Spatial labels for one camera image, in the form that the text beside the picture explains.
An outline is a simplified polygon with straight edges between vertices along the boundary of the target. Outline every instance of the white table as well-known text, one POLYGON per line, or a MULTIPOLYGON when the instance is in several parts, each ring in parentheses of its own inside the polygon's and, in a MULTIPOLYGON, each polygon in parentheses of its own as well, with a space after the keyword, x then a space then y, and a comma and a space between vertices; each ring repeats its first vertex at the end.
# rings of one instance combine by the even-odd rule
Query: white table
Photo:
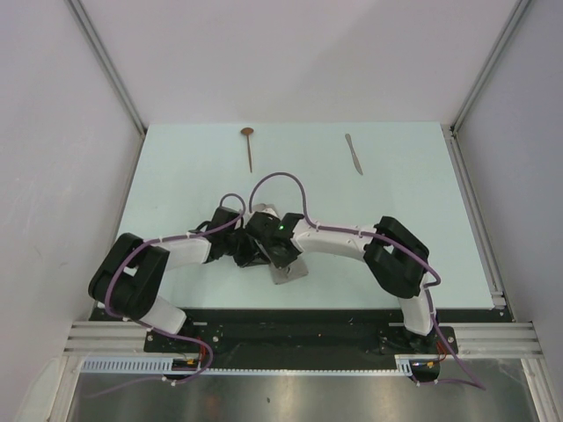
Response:
MULTIPOLYGON (((185 233, 210 219, 223 194, 246 200, 273 171, 297 175, 311 216, 336 224, 399 219, 429 249, 443 284, 440 308, 493 307, 450 156, 437 123, 153 125, 149 129, 121 221, 120 233, 142 237, 185 233), (245 126, 254 173, 248 169, 245 126), (352 135, 364 175, 357 173, 344 134, 352 135)), ((267 181, 257 203, 283 215, 301 212, 290 179, 267 181)), ((236 200, 227 206, 238 209, 236 200)), ((191 308, 384 309, 396 298, 366 265, 321 254, 304 256, 309 275, 276 286, 265 267, 239 269, 224 257, 207 266, 166 273, 161 295, 191 308)))

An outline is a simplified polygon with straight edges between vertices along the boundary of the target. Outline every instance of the gray wall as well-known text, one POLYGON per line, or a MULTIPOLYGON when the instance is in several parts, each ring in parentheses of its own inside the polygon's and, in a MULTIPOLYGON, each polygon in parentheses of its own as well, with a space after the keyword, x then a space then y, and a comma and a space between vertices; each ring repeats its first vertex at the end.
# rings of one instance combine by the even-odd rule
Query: gray wall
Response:
POLYGON ((91 307, 140 145, 63 0, 0 13, 0 420, 91 307))
POLYGON ((459 140, 509 300, 563 392, 563 2, 535 2, 459 140))

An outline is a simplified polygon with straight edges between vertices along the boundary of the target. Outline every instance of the butter knife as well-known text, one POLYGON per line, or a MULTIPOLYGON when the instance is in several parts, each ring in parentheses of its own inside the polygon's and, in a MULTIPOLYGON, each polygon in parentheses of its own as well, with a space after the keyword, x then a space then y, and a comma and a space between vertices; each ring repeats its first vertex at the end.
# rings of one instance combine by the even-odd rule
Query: butter knife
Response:
POLYGON ((348 147, 350 147, 350 152, 352 153, 352 160, 354 161, 355 169, 358 170, 358 173, 363 176, 362 167, 360 166, 360 160, 358 160, 358 156, 354 151, 354 145, 352 145, 352 137, 350 136, 350 134, 346 134, 345 137, 346 142, 348 142, 348 147))

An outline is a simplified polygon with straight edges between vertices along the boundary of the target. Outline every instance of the cable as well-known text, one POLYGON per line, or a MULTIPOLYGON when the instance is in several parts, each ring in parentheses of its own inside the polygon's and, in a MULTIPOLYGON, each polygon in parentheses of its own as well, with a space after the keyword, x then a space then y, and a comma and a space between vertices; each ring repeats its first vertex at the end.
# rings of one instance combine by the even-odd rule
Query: cable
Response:
POLYGON ((422 288, 423 288, 423 290, 424 290, 424 292, 425 292, 425 294, 428 298, 428 307, 429 307, 429 310, 430 310, 430 318, 431 318, 431 321, 432 321, 432 325, 435 327, 435 330, 436 330, 436 333, 438 334, 438 337, 440 338, 442 343, 446 346, 446 348, 448 349, 448 352, 453 356, 454 360, 462 368, 462 370, 467 374, 467 376, 469 376, 472 379, 472 382, 469 382, 469 381, 466 381, 466 380, 458 380, 458 379, 445 379, 445 380, 440 380, 440 381, 436 380, 436 382, 418 382, 418 381, 416 381, 416 379, 414 379, 417 382, 417 385, 426 384, 426 383, 436 384, 438 382, 439 383, 454 383, 455 382, 455 383, 462 383, 462 384, 471 385, 472 387, 476 387, 478 389, 486 389, 486 387, 481 383, 479 378, 463 363, 463 361, 461 359, 459 359, 457 354, 454 352, 454 350, 452 349, 452 347, 448 343, 448 340, 443 335, 442 330, 440 330, 440 326, 438 325, 438 322, 436 321, 435 308, 434 308, 434 303, 432 301, 432 295, 430 294, 430 291, 428 290, 429 287, 439 286, 442 283, 442 279, 440 278, 440 275, 436 272, 436 270, 434 268, 432 268, 428 264, 428 262, 426 262, 424 259, 415 255, 412 251, 407 249, 405 246, 391 240, 387 236, 379 235, 377 233, 373 233, 373 232, 370 232, 370 231, 361 231, 361 232, 358 233, 357 231, 352 230, 352 229, 345 229, 345 228, 323 226, 323 225, 315 224, 313 222, 313 220, 309 217, 309 212, 308 212, 308 209, 307 209, 307 195, 305 193, 305 188, 303 186, 303 183, 301 183, 301 180, 299 180, 296 176, 294 176, 291 173, 287 173, 286 171, 277 171, 275 173, 268 174, 260 182, 258 182, 256 184, 256 186, 252 189, 250 199, 248 201, 248 209, 249 209, 250 212, 252 212, 252 201, 254 199, 254 195, 258 191, 258 188, 264 182, 266 182, 267 180, 269 180, 273 177, 276 177, 276 176, 285 176, 285 177, 293 179, 297 183, 297 185, 299 186, 299 190, 301 191, 301 198, 302 198, 302 202, 303 202, 303 216, 304 216, 305 221, 311 227, 319 229, 319 230, 332 231, 332 232, 336 232, 336 233, 348 233, 348 234, 359 235, 359 236, 370 236, 370 237, 373 237, 375 239, 386 242, 387 244, 390 244, 391 246, 393 246, 393 247, 399 249, 400 251, 404 252, 411 259, 413 259, 420 266, 422 266, 426 271, 428 271, 430 274, 432 274, 432 276, 435 278, 435 281, 425 283, 422 286, 422 288))
MULTIPOLYGON (((226 229, 229 226, 232 226, 233 224, 236 224, 239 220, 241 220, 243 218, 243 216, 245 215, 246 212, 246 204, 245 204, 245 200, 242 199, 242 197, 240 195, 237 195, 236 193, 227 193, 226 195, 224 195, 220 202, 219 205, 222 206, 223 202, 229 198, 229 197, 234 197, 237 198, 240 203, 242 204, 242 210, 240 211, 240 213, 238 214, 237 218, 235 218, 234 220, 231 220, 230 222, 227 222, 219 227, 216 227, 214 229, 211 230, 206 230, 206 231, 202 231, 201 233, 188 233, 185 235, 177 235, 177 236, 169 236, 169 237, 163 237, 163 238, 158 238, 158 239, 150 239, 150 240, 146 240, 145 242, 143 242, 142 244, 139 245, 138 248, 136 248, 135 250, 133 250, 121 263, 121 265, 118 267, 117 271, 115 272, 115 274, 113 275, 112 279, 110 280, 109 286, 107 287, 107 291, 106 291, 106 297, 104 299, 104 306, 106 308, 106 313, 107 315, 109 315, 110 317, 117 317, 117 318, 121 318, 121 315, 116 314, 115 312, 113 312, 112 307, 110 305, 110 301, 112 298, 112 292, 115 289, 115 284, 117 283, 117 280, 120 278, 121 274, 123 273, 123 270, 125 270, 125 268, 127 267, 127 265, 133 260, 134 257, 136 257, 141 251, 143 251, 144 249, 146 249, 147 247, 151 246, 152 244, 161 244, 161 243, 166 243, 166 242, 175 242, 178 240, 184 240, 184 239, 195 239, 198 237, 203 237, 206 235, 211 235, 213 233, 216 233, 220 230, 226 229)), ((203 346, 205 347, 205 349, 207 349, 207 351, 209 352, 209 357, 208 357, 208 361, 205 365, 203 365, 200 369, 198 369, 196 372, 194 372, 193 374, 191 374, 189 377, 187 377, 186 379, 183 380, 177 380, 177 381, 173 381, 172 385, 178 385, 178 384, 184 384, 186 382, 190 382, 196 378, 198 378, 203 372, 205 372, 213 363, 213 349, 211 348, 210 345, 208 345, 206 342, 199 340, 197 338, 191 338, 191 337, 186 337, 186 336, 181 336, 179 334, 172 334, 170 332, 166 332, 166 331, 162 331, 159 330, 157 328, 151 327, 141 321, 137 321, 138 324, 160 334, 163 336, 166 336, 168 338, 174 338, 177 340, 184 340, 184 341, 188 341, 190 343, 195 343, 197 345, 203 346)), ((138 382, 146 382, 146 381, 153 381, 153 380, 162 380, 162 377, 159 376, 147 376, 147 377, 143 377, 143 378, 137 378, 135 380, 129 381, 129 382, 124 382, 123 384, 119 384, 116 385, 110 389, 104 389, 102 391, 99 391, 97 393, 88 395, 86 397, 89 398, 94 398, 94 397, 100 397, 100 396, 104 396, 105 394, 108 393, 112 393, 114 391, 117 391, 118 389, 123 389, 125 387, 128 387, 130 385, 134 385, 137 384, 138 382)))

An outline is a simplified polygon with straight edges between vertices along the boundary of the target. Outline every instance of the reflective metal surface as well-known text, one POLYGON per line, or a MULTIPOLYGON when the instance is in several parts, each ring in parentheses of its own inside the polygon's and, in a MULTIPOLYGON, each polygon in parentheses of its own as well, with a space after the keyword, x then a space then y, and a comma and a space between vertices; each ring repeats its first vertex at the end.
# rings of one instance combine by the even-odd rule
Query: reflective metal surface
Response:
MULTIPOLYGON (((406 378, 203 376, 171 387, 142 382, 98 398, 85 395, 139 375, 82 374, 71 421, 538 421, 519 360, 473 360, 488 391, 406 378)), ((443 377, 462 376, 448 361, 443 377)))

